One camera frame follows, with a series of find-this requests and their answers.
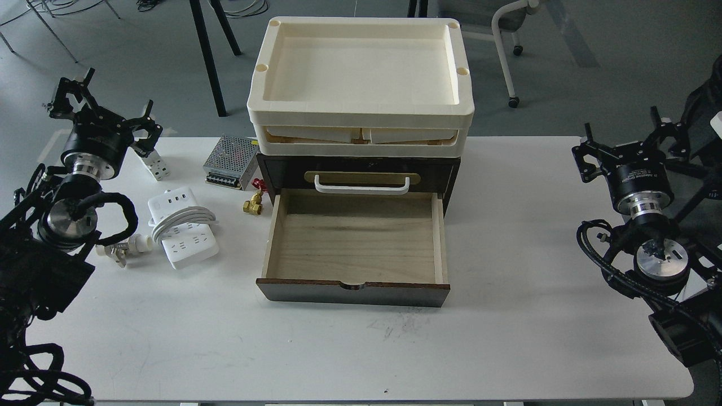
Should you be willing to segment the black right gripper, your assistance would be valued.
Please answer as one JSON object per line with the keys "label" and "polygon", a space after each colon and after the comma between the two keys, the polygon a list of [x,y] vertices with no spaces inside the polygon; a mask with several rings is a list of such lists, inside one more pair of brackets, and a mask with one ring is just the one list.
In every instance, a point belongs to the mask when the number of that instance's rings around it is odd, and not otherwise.
{"label": "black right gripper", "polygon": [[621,214],[638,216],[645,211],[661,211],[675,199],[666,175],[666,155],[659,150],[668,138],[675,141],[668,152],[689,160],[688,129],[660,117],[657,106],[650,107],[653,131],[643,142],[630,142],[614,148],[593,140],[591,124],[585,123],[586,138],[571,149],[583,183],[604,175],[612,208]]}

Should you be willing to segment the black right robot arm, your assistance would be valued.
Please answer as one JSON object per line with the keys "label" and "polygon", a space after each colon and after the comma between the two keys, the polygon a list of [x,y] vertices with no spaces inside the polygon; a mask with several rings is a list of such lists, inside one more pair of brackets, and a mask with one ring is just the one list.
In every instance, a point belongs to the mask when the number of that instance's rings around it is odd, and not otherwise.
{"label": "black right robot arm", "polygon": [[683,233],[703,200],[720,198],[720,61],[678,122],[650,109],[653,132],[615,147],[586,139],[571,150],[581,180],[605,178],[612,208],[628,220],[583,222],[577,242],[606,283],[652,308],[655,332],[686,367],[720,363],[720,249]]}

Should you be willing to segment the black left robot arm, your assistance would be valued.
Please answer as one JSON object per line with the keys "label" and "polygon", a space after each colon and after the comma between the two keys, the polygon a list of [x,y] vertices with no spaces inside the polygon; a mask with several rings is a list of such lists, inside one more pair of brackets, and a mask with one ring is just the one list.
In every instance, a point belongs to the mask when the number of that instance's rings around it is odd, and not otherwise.
{"label": "black left robot arm", "polygon": [[61,165],[39,164],[2,218],[3,405],[94,403],[90,386],[63,372],[64,350],[54,343],[28,345],[26,332],[34,320],[51,320],[72,303],[94,272],[87,262],[93,247],[135,233],[131,200],[103,192],[100,183],[119,174],[128,149],[145,164],[159,162],[155,146],[163,131],[151,117],[152,101],[130,119],[98,105],[89,90],[94,72],[60,79],[47,111],[73,124]]}

